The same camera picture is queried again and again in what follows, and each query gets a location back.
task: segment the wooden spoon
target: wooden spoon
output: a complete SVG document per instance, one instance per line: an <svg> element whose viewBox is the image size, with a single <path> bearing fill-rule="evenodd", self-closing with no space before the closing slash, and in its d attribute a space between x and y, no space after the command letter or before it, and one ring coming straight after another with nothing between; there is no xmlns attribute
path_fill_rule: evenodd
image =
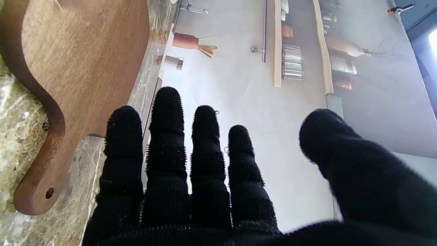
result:
<svg viewBox="0 0 437 246"><path fill-rule="evenodd" d="M199 49L205 51L208 54L214 55L214 52L211 49L208 48L202 48L202 47L198 47Z"/></svg>
<svg viewBox="0 0 437 246"><path fill-rule="evenodd" d="M212 59L212 57L211 57L208 53L206 53L205 51L201 50L200 48L197 48L197 49L200 50L200 51L202 51L202 53L204 53L207 57L209 57L209 58Z"/></svg>
<svg viewBox="0 0 437 246"><path fill-rule="evenodd" d="M215 45L199 45L201 48L208 48L208 49L212 49L215 50L217 49L217 46Z"/></svg>

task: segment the cutting board handle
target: cutting board handle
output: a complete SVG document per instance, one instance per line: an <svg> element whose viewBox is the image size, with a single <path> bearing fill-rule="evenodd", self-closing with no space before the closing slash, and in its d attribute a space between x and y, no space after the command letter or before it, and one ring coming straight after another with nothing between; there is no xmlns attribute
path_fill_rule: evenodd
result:
<svg viewBox="0 0 437 246"><path fill-rule="evenodd" d="M65 143L65 128L50 125L49 134L35 160L21 180L14 196L15 208L23 214L39 215L47 212L58 200L65 184L69 163L55 163L58 155L72 158L77 143Z"/></svg>

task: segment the textured grip glove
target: textured grip glove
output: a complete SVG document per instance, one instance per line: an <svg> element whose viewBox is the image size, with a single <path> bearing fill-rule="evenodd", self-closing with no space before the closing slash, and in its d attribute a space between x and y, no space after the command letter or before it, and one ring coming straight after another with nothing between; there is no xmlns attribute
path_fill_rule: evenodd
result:
<svg viewBox="0 0 437 246"><path fill-rule="evenodd" d="M165 87L156 94L149 129L148 181L143 194L139 116L128 106L111 116L98 206L86 229L84 245L227 245L231 239L247 235L280 235L243 126L229 132L231 195L224 184L225 163L213 108L200 106L194 116L191 195L184 117L174 88Z"/></svg>
<svg viewBox="0 0 437 246"><path fill-rule="evenodd" d="M329 110L316 110L306 118L300 145L329 181L344 222L322 222L286 235L277 229L243 126L229 131L230 194L211 107L199 107L194 116L192 195L186 183L184 118L175 89L158 91L149 129L143 194L139 116L125 106L110 118L98 206L83 245L437 245L436 189Z"/></svg>

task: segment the marble countertop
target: marble countertop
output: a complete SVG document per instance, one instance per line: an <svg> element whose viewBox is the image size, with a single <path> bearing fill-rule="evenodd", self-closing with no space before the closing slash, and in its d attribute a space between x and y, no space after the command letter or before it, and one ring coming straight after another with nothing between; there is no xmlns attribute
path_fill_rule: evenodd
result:
<svg viewBox="0 0 437 246"><path fill-rule="evenodd" d="M5 0L0 0L0 8ZM160 70L160 56L176 11L169 0L148 0L150 36L128 104L147 120ZM103 168L103 139L85 137L77 146L66 185L46 214L17 212L14 192L44 142L49 122L41 103L10 74L0 57L0 244L79 245L96 204Z"/></svg>

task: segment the finger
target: finger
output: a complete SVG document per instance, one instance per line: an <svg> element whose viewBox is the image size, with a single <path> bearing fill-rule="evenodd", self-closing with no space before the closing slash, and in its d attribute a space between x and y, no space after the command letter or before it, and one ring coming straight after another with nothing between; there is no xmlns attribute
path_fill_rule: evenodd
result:
<svg viewBox="0 0 437 246"><path fill-rule="evenodd" d="M332 111L316 110L306 118L300 145L328 179L345 220L437 235L435 188Z"/></svg>
<svg viewBox="0 0 437 246"><path fill-rule="evenodd" d="M130 106L117 109L108 122L97 207L88 223L84 245L94 245L135 222L142 199L142 128Z"/></svg>
<svg viewBox="0 0 437 246"><path fill-rule="evenodd" d="M147 152L143 226L188 224L190 206L185 171L184 116L179 93L163 87L156 94Z"/></svg>
<svg viewBox="0 0 437 246"><path fill-rule="evenodd" d="M264 190L249 132L243 126L229 131L229 160L234 228L278 232L273 204Z"/></svg>
<svg viewBox="0 0 437 246"><path fill-rule="evenodd" d="M229 193L224 184L225 161L220 148L219 124L210 106L197 108L191 155L191 219L194 224L231 229Z"/></svg>

